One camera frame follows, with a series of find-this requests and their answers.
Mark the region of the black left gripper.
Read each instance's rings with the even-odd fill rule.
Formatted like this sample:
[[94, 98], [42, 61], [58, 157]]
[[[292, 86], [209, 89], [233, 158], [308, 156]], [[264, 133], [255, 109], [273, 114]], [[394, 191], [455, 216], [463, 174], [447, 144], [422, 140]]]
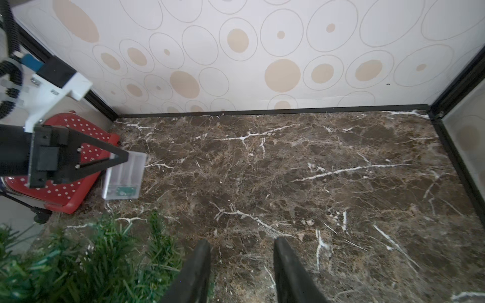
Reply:
[[[81, 163], [84, 143], [109, 154]], [[36, 125], [30, 145], [28, 187], [44, 188], [48, 181], [74, 182], [127, 161], [127, 151], [104, 141], [62, 126]]]

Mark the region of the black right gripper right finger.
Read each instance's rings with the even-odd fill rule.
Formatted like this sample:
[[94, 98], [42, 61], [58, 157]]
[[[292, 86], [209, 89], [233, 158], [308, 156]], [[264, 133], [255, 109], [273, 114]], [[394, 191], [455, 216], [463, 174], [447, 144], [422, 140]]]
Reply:
[[285, 237], [274, 241], [277, 302], [328, 302]]

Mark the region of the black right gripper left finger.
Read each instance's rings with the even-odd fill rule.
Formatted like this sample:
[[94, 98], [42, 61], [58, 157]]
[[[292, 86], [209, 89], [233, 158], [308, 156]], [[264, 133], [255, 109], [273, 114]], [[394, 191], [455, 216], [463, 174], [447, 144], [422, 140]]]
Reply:
[[159, 302], [207, 302], [210, 268], [210, 244], [204, 239], [197, 243]]

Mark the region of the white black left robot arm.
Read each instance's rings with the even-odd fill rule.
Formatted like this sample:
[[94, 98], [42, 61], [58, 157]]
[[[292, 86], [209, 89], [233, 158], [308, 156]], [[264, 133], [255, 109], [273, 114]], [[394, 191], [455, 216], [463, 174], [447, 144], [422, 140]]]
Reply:
[[[114, 157], [82, 164], [84, 143]], [[128, 158], [128, 152], [69, 128], [36, 125], [28, 133], [21, 126], [1, 126], [1, 176], [25, 176], [29, 188], [43, 188], [48, 181], [73, 183]]]

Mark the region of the clear plastic battery box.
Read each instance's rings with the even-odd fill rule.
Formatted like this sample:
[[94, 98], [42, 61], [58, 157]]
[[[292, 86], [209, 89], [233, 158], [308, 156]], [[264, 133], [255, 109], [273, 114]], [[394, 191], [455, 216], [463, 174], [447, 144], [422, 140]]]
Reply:
[[103, 181], [103, 199], [139, 198], [146, 161], [147, 154], [129, 151], [127, 162], [108, 168]]

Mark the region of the green artificial christmas tree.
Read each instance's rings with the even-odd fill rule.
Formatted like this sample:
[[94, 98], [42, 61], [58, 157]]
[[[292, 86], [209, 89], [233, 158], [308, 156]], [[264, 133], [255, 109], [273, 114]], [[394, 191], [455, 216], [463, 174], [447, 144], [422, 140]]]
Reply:
[[57, 231], [24, 255], [8, 251], [16, 238], [1, 229], [2, 302], [158, 302], [183, 263], [156, 213]]

